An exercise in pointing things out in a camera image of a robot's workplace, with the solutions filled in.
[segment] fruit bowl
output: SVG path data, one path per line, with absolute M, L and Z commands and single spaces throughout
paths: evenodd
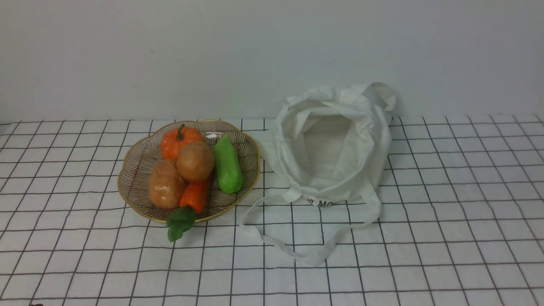
M 208 203 L 196 222 L 213 219 L 239 203 L 253 189 L 259 178 L 259 148 L 253 138 L 242 133 L 230 123 L 218 120 L 177 121 L 161 127 L 153 135 L 135 143 L 127 152 L 119 173 L 117 186 L 121 197 L 137 213 L 153 221 L 165 223 L 171 209 L 161 209 L 153 205 L 148 196 L 148 180 L 155 165 L 162 161 L 160 141 L 163 135 L 180 125 L 193 127 L 200 131 L 205 142 L 212 148 L 222 135 L 228 134 L 236 149 L 242 170 L 242 188 L 234 194 L 226 194 L 219 189 L 214 177 Z

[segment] artificial vegetable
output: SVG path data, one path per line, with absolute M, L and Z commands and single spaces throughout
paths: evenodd
M 175 160 L 158 163 L 149 176 L 149 199 L 158 208 L 174 209 L 179 206 L 187 182 L 177 171 Z
M 242 171 L 236 149 L 227 134 L 216 143 L 213 151 L 219 188 L 227 194 L 238 192 L 242 187 Z
M 191 142 L 181 148 L 176 166 L 186 181 L 190 183 L 205 181 L 215 166 L 213 150 L 203 142 Z
M 195 141 L 204 142 L 204 138 L 195 128 L 182 124 L 178 128 L 171 130 L 164 134 L 163 139 L 160 141 L 160 151 L 163 159 L 176 160 L 180 149 Z
M 166 220 L 170 242 L 183 237 L 183 233 L 193 227 L 196 216 L 204 212 L 211 182 L 210 175 L 205 181 L 190 183 L 185 188 L 180 199 L 180 208 L 174 209 Z

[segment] bowl rim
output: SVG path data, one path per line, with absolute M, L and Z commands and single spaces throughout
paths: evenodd
M 144 214 L 143 212 L 141 212 L 134 203 L 132 203 L 130 200 L 128 200 L 127 196 L 125 195 L 125 193 L 122 191 L 121 189 L 121 174 L 123 173 L 123 171 L 125 171 L 125 164 L 127 162 L 126 158 L 128 156 L 128 154 L 134 149 L 134 147 L 138 144 L 140 144 L 141 142 L 155 136 L 155 134 L 157 134 L 159 131 L 171 126 L 171 125 L 176 125 L 176 124 L 179 124 L 179 123 L 185 123 L 185 122 L 188 122 L 188 123 L 203 123 L 203 122 L 221 122 L 223 124 L 227 124 L 229 126 L 231 126 L 234 131 L 238 132 L 238 133 L 241 133 L 243 134 L 244 136 L 246 136 L 252 143 L 253 145 L 255 146 L 255 148 L 257 148 L 257 176 L 255 177 L 255 180 L 253 181 L 253 183 L 251 184 L 251 187 L 248 189 L 248 191 L 243 195 L 241 196 L 238 200 L 236 200 L 231 206 L 223 209 L 222 211 L 216 213 L 216 214 L 213 214 L 211 216 L 208 216 L 208 217 L 205 217 L 205 218 L 200 218 L 200 219 L 197 219 L 195 220 L 195 223 L 198 223 L 198 222 L 205 222 L 205 221 L 208 221 L 208 220 L 211 220 L 213 218 L 217 218 L 219 216 L 221 216 L 222 214 L 224 214 L 225 212 L 229 211 L 230 209 L 232 209 L 233 207 L 235 207 L 238 203 L 240 203 L 245 197 L 248 196 L 248 194 L 253 190 L 253 188 L 255 187 L 255 185 L 257 184 L 257 181 L 259 180 L 259 174 L 261 173 L 261 151 L 259 149 L 259 145 L 257 144 L 257 142 L 255 141 L 255 139 L 253 139 L 253 137 L 251 137 L 250 135 L 242 132 L 239 128 L 237 128 L 236 126 L 234 126 L 233 124 L 231 123 L 228 123 L 226 121 L 222 121 L 222 120 L 202 120 L 202 121 L 195 121 L 195 120 L 180 120 L 180 121 L 175 121 L 173 123 L 169 123 L 161 128 L 159 128 L 158 130 L 155 131 L 155 133 L 145 137 L 145 138 L 142 138 L 140 139 L 139 141 L 137 141 L 135 144 L 133 144 L 131 146 L 130 149 L 128 149 L 128 151 L 126 152 L 124 158 L 123 158 L 123 166 L 121 167 L 121 170 L 119 171 L 119 175 L 117 177 L 117 190 L 119 192 L 119 194 L 121 195 L 121 197 L 123 198 L 123 200 L 130 206 L 132 207 L 132 209 L 134 211 L 136 211 L 139 215 L 143 216 L 143 217 L 146 217 L 147 219 L 149 220 L 153 220 L 153 221 L 156 221 L 156 222 L 160 222 L 160 223 L 166 223 L 166 220 L 161 220 L 161 219 L 157 219 L 157 218 L 153 218 L 153 217 L 150 217 L 146 214 Z

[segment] green leaf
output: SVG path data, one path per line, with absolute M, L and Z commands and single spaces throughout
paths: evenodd
M 183 237 L 185 231 L 181 229 L 177 224 L 172 225 L 168 228 L 168 241 L 174 242 Z
M 166 220 L 168 240 L 174 242 L 183 237 L 183 233 L 193 227 L 195 220 L 196 214 L 191 207 L 180 207 L 173 210 Z
M 196 218 L 194 210 L 189 206 L 176 208 L 172 210 L 166 223 L 168 223 L 168 221 L 190 221 L 193 218 L 193 215 L 195 215 Z

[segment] orange carrot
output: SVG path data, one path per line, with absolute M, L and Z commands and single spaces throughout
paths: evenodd
M 203 182 L 190 183 L 180 199 L 180 207 L 189 206 L 197 215 L 204 212 L 206 200 L 208 199 L 208 191 L 212 176 Z

